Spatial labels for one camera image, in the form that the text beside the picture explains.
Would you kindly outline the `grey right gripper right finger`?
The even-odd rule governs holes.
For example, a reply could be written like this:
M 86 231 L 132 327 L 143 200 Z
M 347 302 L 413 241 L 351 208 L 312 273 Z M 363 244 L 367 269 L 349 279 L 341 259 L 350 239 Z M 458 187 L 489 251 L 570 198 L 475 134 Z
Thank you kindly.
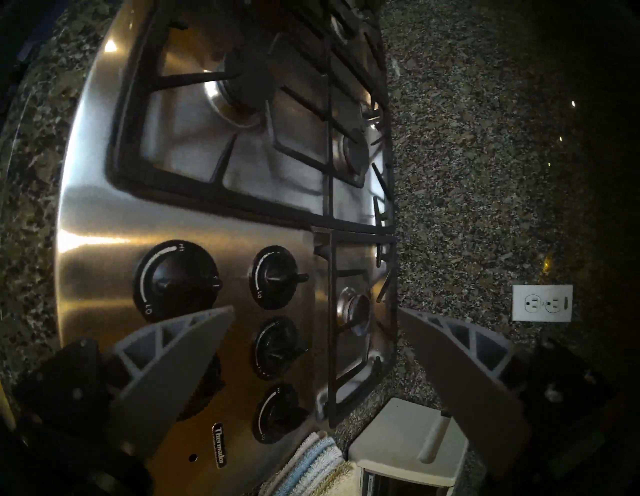
M 560 481 L 618 421 L 615 388 L 556 339 L 526 349 L 482 326 L 404 307 L 397 322 L 492 481 Z

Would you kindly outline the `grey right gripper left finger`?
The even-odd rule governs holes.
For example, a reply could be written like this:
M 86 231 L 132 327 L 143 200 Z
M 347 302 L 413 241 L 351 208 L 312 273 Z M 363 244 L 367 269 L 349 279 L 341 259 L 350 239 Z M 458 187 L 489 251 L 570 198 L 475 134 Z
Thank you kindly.
M 151 458 L 199 386 L 234 321 L 231 305 L 148 324 L 101 351 L 82 336 L 15 385 L 57 431 L 128 445 Z

